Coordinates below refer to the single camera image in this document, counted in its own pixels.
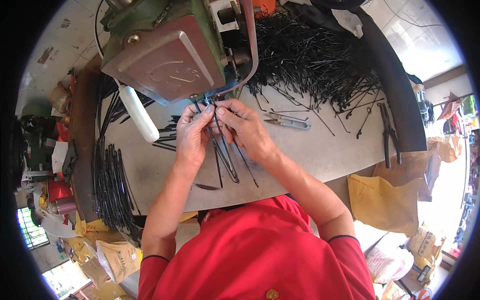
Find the fingernail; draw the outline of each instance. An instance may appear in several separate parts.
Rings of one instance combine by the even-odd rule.
[[[219,114],[220,116],[225,115],[226,110],[224,108],[217,108],[216,113]]]

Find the gray table surface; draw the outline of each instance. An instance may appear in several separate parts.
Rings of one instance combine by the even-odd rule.
[[[259,96],[260,104],[265,110],[271,111],[271,108],[275,111],[299,110],[301,108],[294,106],[271,87],[264,87],[263,93],[270,101],[270,104],[267,104]],[[293,94],[293,96],[306,106],[309,105],[310,96],[308,94],[304,95],[304,98],[298,94]],[[374,95],[367,95],[361,103],[371,102],[374,97]],[[380,92],[378,99],[382,97],[384,95]],[[240,101],[257,110],[262,119],[269,119],[268,113],[260,111],[248,88],[243,88]],[[103,112],[107,110],[108,102],[104,101]],[[168,122],[171,119],[170,115],[181,114],[183,108],[189,103],[189,100],[183,100],[166,107],[154,103],[147,107],[147,112],[155,125],[158,128],[163,128],[171,124]],[[372,108],[372,114],[368,117],[359,139],[356,138],[357,132],[367,116],[367,107],[370,107],[370,105],[356,109],[348,120],[345,119],[345,113],[341,115],[346,128],[351,133],[344,130],[328,103],[320,107],[322,109],[319,113],[320,117],[330,127],[335,136],[329,132],[312,111],[282,113],[302,119],[308,117],[312,129],[307,132],[264,122],[272,140],[283,153],[322,182],[351,174],[384,160],[383,123],[380,110],[376,104]],[[131,119],[123,124],[119,124],[119,122],[110,124],[106,133],[106,142],[107,144],[115,144],[116,148],[122,150],[132,194],[140,214],[146,215],[150,205],[162,189],[173,164],[175,152],[151,146],[151,143],[146,142],[140,135]],[[204,190],[194,184],[185,205],[185,212],[242,204],[288,192],[274,176],[266,172],[256,162],[250,160],[244,150],[240,149],[259,184],[257,188],[237,148],[234,145],[230,145],[228,148],[239,175],[240,183],[232,182],[227,170],[220,163],[223,189]],[[390,156],[395,155],[391,141],[389,149]],[[212,143],[208,144],[205,161],[194,183],[220,187]]]

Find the forearm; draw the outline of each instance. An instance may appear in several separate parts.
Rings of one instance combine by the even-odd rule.
[[[144,256],[175,255],[175,234],[196,170],[175,163],[160,195],[148,212],[142,234]]]
[[[350,211],[329,187],[280,151],[276,151],[262,165],[312,217],[323,239],[328,240],[339,234],[354,235]]]

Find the pliers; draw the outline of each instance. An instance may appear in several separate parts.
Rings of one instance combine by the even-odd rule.
[[[396,150],[396,162],[402,164],[402,154],[400,153],[400,145],[398,144],[398,139],[396,138],[395,130],[393,130],[392,123],[390,123],[390,118],[388,117],[387,107],[385,103],[377,103],[380,107],[380,112],[382,114],[382,120],[384,122],[384,152],[385,152],[385,166],[389,169],[392,164],[390,163],[390,154],[388,152],[388,136],[392,137],[393,145]]]

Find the scissors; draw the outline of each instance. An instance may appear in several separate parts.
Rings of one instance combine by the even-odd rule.
[[[286,126],[286,127],[296,128],[296,129],[305,130],[305,131],[312,129],[312,124],[302,119],[297,119],[294,117],[288,117],[288,116],[278,115],[273,113],[271,113],[269,117],[271,117],[271,119],[267,119],[264,121],[270,124]]]

